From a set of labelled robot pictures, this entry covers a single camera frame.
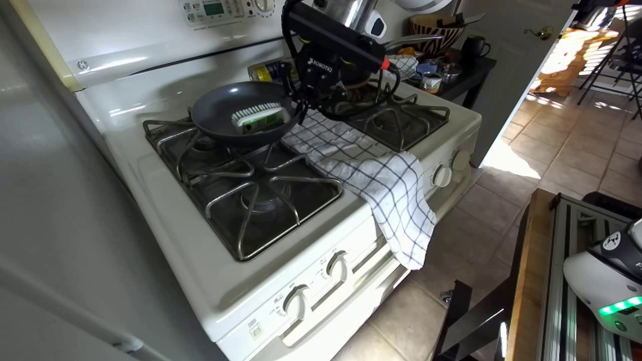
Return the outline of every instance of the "frying pan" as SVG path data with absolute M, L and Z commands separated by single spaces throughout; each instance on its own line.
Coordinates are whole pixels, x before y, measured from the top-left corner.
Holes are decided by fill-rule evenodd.
M 192 120 L 214 140 L 233 149 L 261 149 L 282 140 L 303 120 L 307 106 L 295 103 L 283 85 L 226 85 L 192 109 Z

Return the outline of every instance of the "white gas stove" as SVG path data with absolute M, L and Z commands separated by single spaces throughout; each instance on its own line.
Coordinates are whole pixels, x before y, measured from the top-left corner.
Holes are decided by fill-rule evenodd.
M 241 257 L 241 263 L 232 253 L 233 247 L 226 245 L 222 231 L 214 231 L 203 217 L 203 206 L 196 204 L 180 182 L 182 177 L 158 156 L 158 146 L 149 140 L 151 134 L 144 133 L 143 123 L 186 119 L 189 106 L 210 91 L 247 80 L 251 64 L 283 57 L 282 41 L 255 45 L 257 37 L 245 37 L 247 42 L 244 42 L 240 41 L 245 35 L 244 26 L 235 25 L 235 33 L 229 35 L 237 37 L 217 35 L 216 41 L 228 47 L 244 42 L 249 45 L 247 48 L 186 61 L 187 53 L 210 42 L 206 35 L 217 33 L 220 25 L 170 22 L 200 38 L 189 38 L 187 47 L 175 55 L 178 64 L 146 69 L 166 63 L 169 53 L 158 48 L 149 53 L 143 47 L 143 51 L 117 53 L 120 63 L 118 57 L 105 55 L 78 61 L 83 47 L 77 45 L 74 53 L 64 53 L 70 41 L 62 37 L 67 35 L 60 33 L 62 25 L 52 21 L 57 17 L 39 14 L 44 31 L 32 31 L 35 38 L 46 33 L 52 42 L 59 42 L 59 51 L 62 48 L 64 63 L 80 66 L 67 85 L 77 91 L 74 100 L 86 114 L 86 126 L 97 130 L 95 140 L 124 178 L 203 330 L 229 360 L 331 358 L 410 273 L 391 254 L 368 202 L 348 188 L 328 202 L 322 200 L 324 206 L 317 206 L 302 224 L 279 234 L 261 253 Z M 107 21 L 83 25 L 101 28 Z M 275 33 L 274 22 L 265 22 L 263 28 Z M 105 35 L 103 38 L 117 45 L 117 38 Z M 133 72 L 134 63 L 143 63 L 140 71 L 146 71 L 124 76 Z M 397 91 L 401 99 L 412 95 L 417 95 L 417 105 L 450 109 L 448 120 L 434 134 L 408 149 L 422 160 L 426 196 L 441 218 L 470 186 L 470 156 L 480 114 L 412 86 L 401 85 Z

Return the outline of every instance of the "tile floor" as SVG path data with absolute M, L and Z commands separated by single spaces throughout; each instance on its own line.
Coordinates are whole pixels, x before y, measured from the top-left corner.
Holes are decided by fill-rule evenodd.
M 440 222 L 428 265 L 381 306 L 337 361 L 426 361 L 446 316 L 440 292 L 459 278 L 473 300 L 508 275 L 520 217 L 535 188 L 582 198 L 603 190 L 642 206 L 642 120 L 626 99 L 590 92 L 582 106 L 528 99 Z

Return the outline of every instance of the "checkered dish towel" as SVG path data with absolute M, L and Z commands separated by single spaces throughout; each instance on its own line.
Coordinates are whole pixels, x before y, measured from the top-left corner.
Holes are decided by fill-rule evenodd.
M 422 269 L 436 213 L 424 198 L 422 163 L 413 154 L 393 153 L 314 111 L 283 140 L 366 198 L 397 260 Z

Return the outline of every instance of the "oven door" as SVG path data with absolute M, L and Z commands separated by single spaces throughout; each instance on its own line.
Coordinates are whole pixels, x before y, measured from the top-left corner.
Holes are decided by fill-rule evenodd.
M 331 360 L 351 336 L 376 313 L 383 298 L 410 275 L 406 267 L 389 253 L 385 253 L 371 273 L 354 288 L 354 292 L 333 313 L 326 316 L 314 330 L 300 333 L 290 330 L 275 338 L 254 360 Z

